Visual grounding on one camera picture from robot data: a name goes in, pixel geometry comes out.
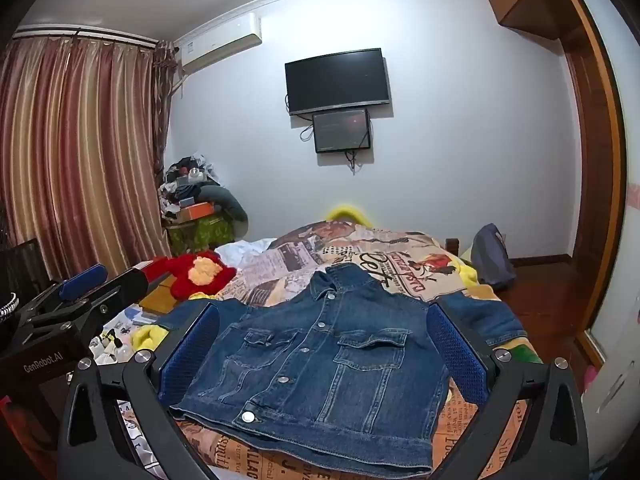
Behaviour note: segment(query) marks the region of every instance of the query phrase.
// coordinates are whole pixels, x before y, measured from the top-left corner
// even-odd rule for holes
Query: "curtain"
[[[12,41],[0,66],[0,200],[52,278],[168,255],[153,170],[153,52],[79,38]]]
[[[162,184],[164,175],[164,149],[169,133],[172,87],[178,64],[175,61],[174,44],[159,41],[154,50],[153,68],[153,154],[156,187]]]

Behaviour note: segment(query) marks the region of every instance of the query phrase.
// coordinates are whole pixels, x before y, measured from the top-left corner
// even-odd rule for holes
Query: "baseboard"
[[[587,331],[580,332],[575,336],[575,343],[596,370],[600,370],[604,364],[604,355],[591,335]]]
[[[527,267],[533,265],[570,264],[571,256],[568,254],[550,254],[549,256],[529,256],[528,258],[511,258],[514,267]]]

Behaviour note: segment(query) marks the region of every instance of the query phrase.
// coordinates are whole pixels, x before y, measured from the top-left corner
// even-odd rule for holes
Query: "jacket collar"
[[[318,300],[329,290],[345,292],[375,281],[375,278],[356,264],[338,264],[327,268],[325,272],[314,272],[309,282],[309,291],[314,300]]]

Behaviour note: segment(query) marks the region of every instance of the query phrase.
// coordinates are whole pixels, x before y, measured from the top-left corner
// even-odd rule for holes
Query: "pocket flap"
[[[390,343],[391,345],[404,347],[408,330],[403,328],[385,328],[376,333],[368,333],[364,330],[356,330],[344,334],[338,345],[350,346],[352,348],[365,348],[379,343]]]
[[[249,329],[244,340],[255,346],[278,346],[291,343],[298,333],[297,329],[285,330],[274,334],[270,330]]]

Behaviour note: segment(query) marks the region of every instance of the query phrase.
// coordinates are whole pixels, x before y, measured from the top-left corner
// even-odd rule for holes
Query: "bottle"
[[[129,345],[125,345],[118,338],[114,339],[114,345],[116,345],[116,351],[114,355],[119,363],[126,363],[131,359],[133,350]]]
[[[191,168],[189,172],[189,184],[196,184],[204,180],[204,174],[198,168]]]

